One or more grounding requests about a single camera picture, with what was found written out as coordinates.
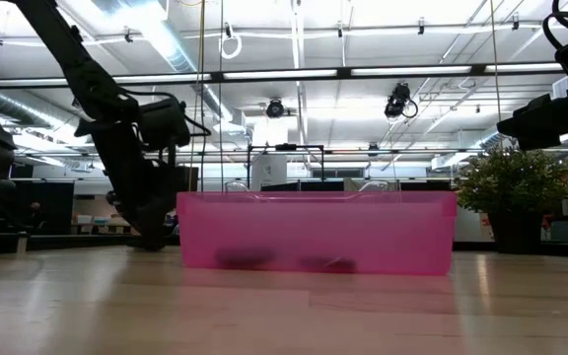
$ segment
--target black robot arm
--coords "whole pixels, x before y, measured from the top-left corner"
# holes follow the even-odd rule
[[[17,5],[60,65],[74,97],[93,121],[81,120],[77,136],[90,134],[114,191],[107,200],[156,245],[163,222],[185,187],[185,173],[174,161],[146,160],[144,151],[159,151],[189,143],[185,103],[172,95],[140,106],[132,92],[119,87],[82,45],[76,27],[70,27],[54,0],[8,0]]]

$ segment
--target hanging wire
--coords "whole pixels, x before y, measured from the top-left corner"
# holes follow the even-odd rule
[[[218,71],[223,72],[223,44],[222,38],[225,35],[224,28],[225,21],[225,0],[221,0],[221,50],[218,57]],[[221,192],[225,192],[225,172],[223,169],[223,84],[218,84],[218,99],[220,103],[218,104],[218,146],[221,152]]]
[[[199,71],[201,75],[201,125],[205,126],[205,98],[203,93],[205,92],[205,83],[202,80],[203,71],[205,70],[205,1],[201,2],[201,24],[199,30],[200,37],[200,48],[201,54],[199,55],[200,63]],[[205,147],[207,146],[207,137],[203,136],[203,149],[201,150],[201,167],[200,167],[200,181],[201,181],[201,192],[205,187],[205,180],[203,168],[205,167]]]
[[[501,122],[501,91],[499,88],[499,54],[497,52],[497,33],[494,29],[494,1],[490,0],[490,24],[492,25],[492,45],[494,46],[494,82],[497,92],[497,111]]]
[[[397,173],[395,172],[395,158],[393,153],[393,134],[390,133],[390,149],[391,149],[391,167],[393,168],[393,181],[395,183],[396,190],[400,190],[400,182],[397,179]]]
[[[203,1],[199,1],[199,2],[196,2],[196,3],[193,3],[193,4],[183,2],[182,0],[177,0],[177,1],[178,1],[181,5],[185,5],[185,6],[198,6],[198,5],[202,5],[202,4],[203,4]]]
[[[203,33],[204,33],[204,18],[205,18],[205,3],[201,2],[201,14],[200,14],[200,23],[201,23],[201,28],[199,31],[200,37],[203,38]],[[196,83],[195,86],[198,86],[199,82],[201,83],[201,91],[203,89],[203,68],[201,66],[202,60],[201,57],[203,56],[203,40],[200,40],[198,42],[198,68],[196,71]],[[194,119],[196,119],[196,116],[198,115],[198,93],[196,93],[194,95]],[[205,137],[203,137],[203,149],[205,147]],[[187,180],[187,190],[188,191],[192,191],[192,170],[194,169],[194,139],[191,140],[191,145],[190,145],[190,156],[189,156],[189,177]]]

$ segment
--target ceiling light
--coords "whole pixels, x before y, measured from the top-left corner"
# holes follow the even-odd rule
[[[164,74],[164,75],[136,75],[118,76],[113,78],[117,84],[143,84],[147,82],[168,83],[168,82],[192,82],[196,80],[209,81],[212,76],[209,74]]]
[[[466,74],[472,69],[464,66],[430,66],[430,67],[403,67],[403,68],[365,68],[352,69],[352,76],[374,75],[421,75],[421,74]]]
[[[68,85],[65,78],[52,79],[0,79],[0,87],[16,87],[16,86],[63,86]]]
[[[568,141],[568,133],[560,135],[560,143],[565,143]]]
[[[72,152],[71,149],[64,148],[62,144],[50,142],[48,140],[38,138],[25,132],[23,132],[22,134],[14,135],[13,140],[17,146],[25,147],[39,152]]]
[[[321,70],[282,70],[260,72],[238,72],[223,74],[225,79],[284,79],[284,78],[316,78],[336,76],[336,69]]]
[[[499,72],[521,72],[521,71],[554,71],[561,72],[562,66],[558,63],[531,63],[531,64],[499,64],[488,65],[485,67],[486,73]]]

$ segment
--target ceiling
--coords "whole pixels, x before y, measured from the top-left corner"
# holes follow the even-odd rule
[[[157,0],[129,0],[131,4],[145,1]],[[159,1],[167,11],[164,21],[167,28],[180,38],[190,61],[198,63],[201,7],[190,6],[197,0]],[[492,0],[492,4],[490,0],[485,3],[482,0],[410,0],[399,6],[387,0],[302,0],[301,6],[297,7],[297,18],[290,0],[204,1],[203,33],[207,37],[203,40],[202,52],[205,72],[339,67],[343,62],[346,66],[391,66],[553,61],[554,49],[541,31],[523,26],[512,30],[515,14],[518,14],[521,24],[528,27],[538,25],[550,13],[551,0]],[[92,0],[57,2],[66,20],[82,29],[87,50],[110,74],[177,72],[177,68],[164,57],[164,35],[153,33],[146,27],[148,25],[142,25],[141,20],[109,15]],[[568,1],[561,3],[568,11]],[[491,5],[495,10],[495,24],[505,25],[495,35],[491,32]],[[417,33],[420,19],[425,25],[424,35]],[[219,38],[222,23],[231,24],[242,39],[242,49],[231,59],[221,58]],[[346,35],[341,39],[337,35],[339,23],[352,34],[369,29],[384,32]],[[487,32],[458,35],[458,29],[468,25]],[[125,27],[132,29],[135,40],[131,43],[123,39]],[[297,59],[291,40],[293,28],[307,36],[299,41],[303,47],[300,46]],[[441,33],[435,29],[455,32]],[[562,42],[568,42],[567,30],[554,32]],[[2,1],[0,39],[4,42],[0,45],[0,78],[62,77],[60,67],[41,45],[16,6]],[[235,51],[236,43],[232,39],[226,41],[225,51]],[[388,95],[398,83],[395,79],[303,82],[302,101],[299,101],[295,82],[210,85],[210,89],[221,98],[225,107],[245,113],[248,128],[267,119],[263,110],[271,98],[281,98],[284,106],[293,110],[290,116],[280,118],[290,121],[290,143],[323,144],[338,149],[363,148],[370,142],[394,148],[460,148],[458,132],[491,128],[499,119],[510,117],[514,109],[526,105],[532,98],[550,93],[552,84],[562,77],[505,76],[496,80],[459,76],[400,80],[411,88],[413,99],[419,102],[419,113],[407,122],[400,120],[390,134],[387,134],[390,124],[384,116],[384,108]],[[191,115],[200,113],[200,99],[190,86],[141,87],[137,90],[173,93],[187,103]],[[14,95],[14,92],[7,90],[2,94]],[[67,89],[28,92],[34,94],[36,101],[33,105],[37,109],[51,114],[68,112],[85,117],[71,105],[74,98]],[[151,100],[155,98],[144,97],[141,103]],[[297,117],[300,107],[305,114],[303,119]],[[204,110],[204,120],[211,128],[217,123],[215,112],[207,112],[209,107]],[[66,121],[67,117],[59,118],[62,118],[63,124],[74,123]],[[304,122],[306,136],[302,142],[299,129]],[[213,144],[207,149],[220,147],[219,140],[218,134],[210,137],[209,142]],[[225,133],[222,141],[225,150],[247,145],[243,135]],[[432,157],[414,155],[403,159],[430,161]]]

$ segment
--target pink plastic bin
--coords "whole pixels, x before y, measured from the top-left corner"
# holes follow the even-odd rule
[[[444,275],[452,192],[182,192],[187,267]]]

